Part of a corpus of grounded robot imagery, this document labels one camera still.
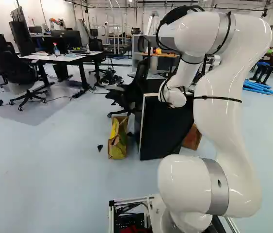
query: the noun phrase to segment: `water bottle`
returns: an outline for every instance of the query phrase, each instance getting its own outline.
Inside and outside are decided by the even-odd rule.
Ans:
[[[58,50],[58,47],[57,47],[57,43],[53,43],[53,45],[54,45],[54,55],[56,56],[56,57],[58,57],[58,56],[60,56],[61,55],[61,53],[60,53],[60,51]]]

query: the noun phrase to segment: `brown paper bag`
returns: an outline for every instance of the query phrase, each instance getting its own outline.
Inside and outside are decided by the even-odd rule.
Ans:
[[[182,146],[192,150],[197,150],[199,143],[201,141],[201,138],[202,138],[202,134],[197,129],[196,124],[193,124],[188,134],[184,138],[182,142]]]
[[[124,159],[127,155],[128,116],[112,117],[112,132],[108,139],[108,158]]]

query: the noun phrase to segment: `blue foam pipe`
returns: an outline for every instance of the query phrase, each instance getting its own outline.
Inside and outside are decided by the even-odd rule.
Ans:
[[[264,87],[264,88],[267,88],[267,89],[271,89],[271,87],[269,85],[264,85],[264,84],[260,84],[260,83],[253,83],[253,82],[250,82],[250,81],[246,81],[246,83],[249,83],[249,84],[252,84],[252,85],[257,85],[257,86],[260,86],[260,87]]]
[[[250,89],[250,88],[246,88],[246,87],[243,87],[243,90],[245,90],[245,91],[257,92],[257,93],[266,94],[266,95],[270,95],[270,92],[267,92],[267,91],[259,91],[259,90]]]
[[[251,88],[254,88],[254,89],[259,90],[259,91],[268,91],[268,92],[270,92],[270,93],[273,94],[273,91],[272,91],[272,90],[267,89],[267,88],[265,88],[265,87],[261,87],[261,85],[258,85],[257,83],[244,82],[243,85],[244,85],[244,86],[251,87]]]
[[[258,91],[263,91],[263,88],[261,88],[261,87],[258,87],[258,86],[255,86],[255,85],[252,85],[252,84],[250,84],[250,83],[244,83],[243,84],[244,86],[247,86],[247,87],[251,87],[251,88],[253,88],[253,89],[255,89],[255,90],[258,90]]]

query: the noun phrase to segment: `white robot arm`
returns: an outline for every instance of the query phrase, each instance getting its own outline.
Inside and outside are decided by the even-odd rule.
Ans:
[[[193,102],[195,123],[214,143],[216,159],[169,155],[158,170],[169,216],[162,221],[169,219],[185,233],[202,232],[212,215],[249,217],[261,206],[261,187],[239,118],[244,79],[267,51],[272,32],[265,21],[248,15],[192,12],[177,20],[174,40],[182,57],[176,75],[160,87],[160,101],[182,107],[186,97],[178,87],[190,86],[204,55],[217,53],[222,59],[199,80]]]
[[[54,24],[60,27],[60,30],[66,30],[66,26],[63,19],[55,20],[54,18],[49,19],[50,22],[50,30],[54,30]]]

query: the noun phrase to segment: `cable on floor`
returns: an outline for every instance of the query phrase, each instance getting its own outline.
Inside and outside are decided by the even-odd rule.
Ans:
[[[51,100],[47,100],[47,102],[54,101],[54,100],[57,100],[57,99],[60,99],[60,98],[69,98],[69,101],[71,101],[73,99],[70,96],[60,96],[60,97],[57,97],[57,98],[54,98],[54,99],[51,99]],[[29,100],[29,102],[42,102],[42,101],[40,101],[40,100]]]
[[[101,93],[96,93],[96,92],[94,92],[94,91],[91,91],[91,90],[89,90],[91,93],[93,93],[93,94],[101,94]]]

